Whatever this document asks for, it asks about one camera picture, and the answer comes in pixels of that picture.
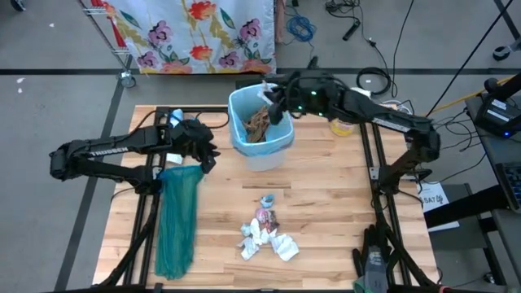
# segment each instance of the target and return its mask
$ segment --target metal rack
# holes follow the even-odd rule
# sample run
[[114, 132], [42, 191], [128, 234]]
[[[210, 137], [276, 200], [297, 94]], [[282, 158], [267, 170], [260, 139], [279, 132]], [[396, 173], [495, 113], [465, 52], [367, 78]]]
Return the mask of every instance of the metal rack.
[[105, 32], [99, 27], [98, 22], [96, 22], [96, 20], [93, 17], [93, 15], [107, 15], [107, 18], [110, 19], [107, 12], [105, 11], [105, 8], [103, 7], [103, 2], [101, 0], [90, 0], [90, 3], [92, 5], [91, 7], [87, 7], [82, 0], [77, 0], [77, 2], [80, 5], [83, 13], [85, 13], [87, 18], [94, 26], [94, 28], [96, 28], [96, 31], [101, 35], [101, 38], [105, 41], [105, 44], [107, 44], [108, 48], [111, 50], [112, 55], [116, 57], [116, 60], [121, 65], [122, 71], [118, 75], [121, 85], [123, 85], [125, 88], [131, 88], [135, 86], [136, 79], [132, 76], [132, 72], [130, 71], [130, 62], [125, 63], [121, 58], [121, 56], [130, 56], [129, 50], [125, 45], [125, 41], [118, 33], [116, 26], [110, 20], [112, 29], [114, 30], [114, 36], [116, 37], [116, 44], [118, 45], [118, 48], [115, 48], [112, 45], [107, 35], [105, 35]]

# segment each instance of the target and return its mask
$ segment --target electronic device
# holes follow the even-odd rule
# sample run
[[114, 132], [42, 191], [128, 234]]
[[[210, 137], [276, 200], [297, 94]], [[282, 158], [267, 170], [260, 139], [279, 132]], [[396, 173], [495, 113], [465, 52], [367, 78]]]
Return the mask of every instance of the electronic device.
[[486, 93], [481, 94], [483, 105], [474, 119], [476, 126], [502, 138], [509, 138], [521, 131], [521, 109], [506, 100], [521, 90], [521, 73], [504, 85], [494, 78], [485, 81]]
[[521, 213], [521, 162], [496, 164], [510, 210]]
[[342, 40], [347, 41], [357, 30], [357, 28], [360, 26], [360, 20], [355, 20], [352, 23], [351, 28], [344, 34], [342, 37]]

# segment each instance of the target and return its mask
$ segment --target cart wheel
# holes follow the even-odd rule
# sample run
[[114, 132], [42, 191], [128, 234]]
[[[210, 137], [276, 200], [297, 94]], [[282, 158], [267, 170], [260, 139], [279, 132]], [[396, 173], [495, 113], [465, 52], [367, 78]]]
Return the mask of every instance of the cart wheel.
[[508, 56], [510, 55], [510, 52], [502, 53], [502, 51], [504, 49], [505, 49], [504, 46], [500, 46], [494, 50], [494, 52], [492, 54], [492, 57], [494, 58], [494, 60], [501, 61], [501, 60], [505, 60], [508, 58]]
[[129, 89], [136, 85], [136, 79], [134, 77], [123, 77], [123, 78], [121, 78], [121, 85], [123, 85], [123, 87]]
[[13, 6], [16, 11], [25, 11], [24, 0], [11, 0], [11, 6]]

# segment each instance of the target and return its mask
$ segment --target gray floor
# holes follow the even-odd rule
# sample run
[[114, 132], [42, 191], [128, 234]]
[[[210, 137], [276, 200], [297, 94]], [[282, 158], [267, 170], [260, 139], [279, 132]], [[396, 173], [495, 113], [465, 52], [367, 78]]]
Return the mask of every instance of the gray floor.
[[[74, 1], [27, 0], [28, 10], [14, 12], [8, 1], [0, 2], [0, 68], [118, 68]], [[299, 13], [309, 17], [318, 30], [312, 43], [324, 68], [363, 68], [382, 66], [376, 53], [361, 39], [358, 30], [349, 42], [341, 40], [351, 26], [350, 20], [334, 19], [322, 9], [322, 1], [300, 0]], [[409, 2], [402, 0], [364, 1], [365, 33], [378, 43], [388, 63]], [[514, 23], [521, 28], [521, 2], [510, 8]], [[419, 0], [414, 4], [396, 56], [397, 68], [458, 68], [497, 16], [490, 0]], [[103, 29], [110, 27], [100, 17]], [[497, 63], [492, 50], [513, 41], [501, 20], [489, 38], [469, 62], [468, 68], [521, 68], [521, 54]], [[308, 61], [310, 46], [293, 42], [279, 46], [280, 68], [302, 68]], [[25, 77], [18, 84], [16, 80]], [[354, 75], [338, 75], [349, 85]], [[451, 75], [397, 75], [398, 99], [410, 99], [418, 114], [425, 113], [440, 96]], [[481, 88], [488, 77], [463, 75], [454, 83], [442, 103], [455, 100]], [[136, 104], [216, 104], [226, 103], [234, 82], [250, 77], [147, 77], [137, 76], [138, 85], [125, 90], [117, 108], [112, 134], [128, 131]], [[377, 77], [363, 79], [376, 89]], [[9, 292], [52, 291], [63, 262], [76, 219], [86, 178], [58, 182], [48, 175], [48, 153], [74, 138], [96, 138], [102, 133], [112, 95], [114, 76], [0, 76], [3, 107], [0, 119], [2, 178], [4, 186], [0, 207], [0, 287]], [[384, 101], [390, 94], [379, 97]], [[453, 116], [462, 104], [436, 113], [433, 118]], [[440, 131], [443, 145], [462, 137]], [[435, 172], [430, 180], [439, 180], [455, 170], [471, 166], [483, 154], [481, 146], [462, 154], [458, 148], [443, 151], [439, 160], [426, 167]], [[109, 162], [118, 163], [113, 156]], [[451, 178], [448, 183], [468, 182], [477, 191], [495, 184], [488, 161]], [[99, 246], [103, 236], [111, 181], [100, 180], [74, 262], [68, 288], [91, 284]], [[435, 251], [444, 272], [443, 283], [454, 286], [478, 278], [489, 271], [481, 250]], [[509, 282], [518, 286], [511, 275]], [[503, 291], [504, 288], [474, 282], [469, 289]]]

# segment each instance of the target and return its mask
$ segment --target sticker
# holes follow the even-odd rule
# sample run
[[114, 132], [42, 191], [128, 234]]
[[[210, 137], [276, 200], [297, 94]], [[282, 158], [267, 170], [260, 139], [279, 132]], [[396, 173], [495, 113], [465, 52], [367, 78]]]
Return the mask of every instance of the sticker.
[[501, 108], [503, 110], [506, 110], [506, 104], [501, 102], [501, 101], [498, 101], [496, 99], [492, 101], [492, 105], [494, 105], [496, 107], [499, 107], [499, 108]]
[[490, 114], [490, 115], [492, 115], [492, 116], [495, 116], [495, 117], [497, 117], [497, 118], [499, 118], [499, 119], [501, 119], [501, 120], [503, 120], [503, 121], [505, 121], [505, 122], [510, 121], [510, 119], [504, 117], [503, 115], [497, 114], [497, 113], [494, 112], [494, 111], [487, 110], [487, 113]]

